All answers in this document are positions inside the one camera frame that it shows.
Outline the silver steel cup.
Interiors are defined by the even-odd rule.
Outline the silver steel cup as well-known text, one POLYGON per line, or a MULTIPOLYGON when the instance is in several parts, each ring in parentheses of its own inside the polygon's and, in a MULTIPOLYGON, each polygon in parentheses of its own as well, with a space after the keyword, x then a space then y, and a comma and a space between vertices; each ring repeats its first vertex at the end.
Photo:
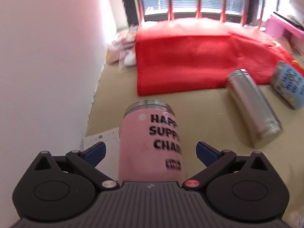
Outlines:
POLYGON ((281 121, 245 69, 233 71, 226 88, 242 115, 253 147, 263 147, 282 132, 281 121))

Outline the blue cup with text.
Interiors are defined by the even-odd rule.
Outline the blue cup with text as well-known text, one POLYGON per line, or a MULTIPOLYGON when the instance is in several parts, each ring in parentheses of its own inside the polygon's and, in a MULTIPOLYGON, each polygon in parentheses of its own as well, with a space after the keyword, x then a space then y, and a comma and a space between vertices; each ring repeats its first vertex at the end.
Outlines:
POLYGON ((280 61, 271 77, 271 86, 293 109, 303 108, 303 75, 280 61))

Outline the steel window guard rail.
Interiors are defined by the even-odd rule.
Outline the steel window guard rail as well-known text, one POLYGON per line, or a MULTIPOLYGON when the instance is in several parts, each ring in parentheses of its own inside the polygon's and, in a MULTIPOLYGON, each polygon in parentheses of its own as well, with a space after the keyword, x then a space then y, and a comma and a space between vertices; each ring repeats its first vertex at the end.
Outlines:
POLYGON ((261 27, 266 0, 137 0, 139 22, 203 17, 261 27))

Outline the pink cup with black text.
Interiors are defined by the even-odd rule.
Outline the pink cup with black text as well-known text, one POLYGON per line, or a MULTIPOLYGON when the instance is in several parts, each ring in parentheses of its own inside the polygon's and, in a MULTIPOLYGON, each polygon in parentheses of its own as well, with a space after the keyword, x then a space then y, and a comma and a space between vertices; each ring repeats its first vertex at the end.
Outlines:
POLYGON ((183 178, 178 125, 165 102, 130 105, 120 128, 118 181, 178 182, 183 178))

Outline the purple sticker sheet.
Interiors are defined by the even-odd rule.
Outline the purple sticker sheet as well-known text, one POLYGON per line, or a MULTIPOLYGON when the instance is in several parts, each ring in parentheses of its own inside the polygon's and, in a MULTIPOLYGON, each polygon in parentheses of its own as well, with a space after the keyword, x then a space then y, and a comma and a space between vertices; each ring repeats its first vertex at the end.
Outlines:
POLYGON ((119 148, 120 148, 120 131, 114 129, 83 138, 83 149, 95 145, 98 142, 104 142, 106 145, 106 154, 101 162, 95 167, 103 174, 118 181, 119 168, 119 148))

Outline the red cloth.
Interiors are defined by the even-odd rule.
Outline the red cloth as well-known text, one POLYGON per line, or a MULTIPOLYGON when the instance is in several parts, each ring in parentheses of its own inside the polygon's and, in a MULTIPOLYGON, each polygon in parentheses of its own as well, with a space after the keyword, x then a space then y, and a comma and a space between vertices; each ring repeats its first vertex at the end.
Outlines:
POLYGON ((278 63, 303 68, 276 40, 257 28, 202 18, 146 22, 135 41, 139 96, 223 88, 243 68, 269 84, 278 63))

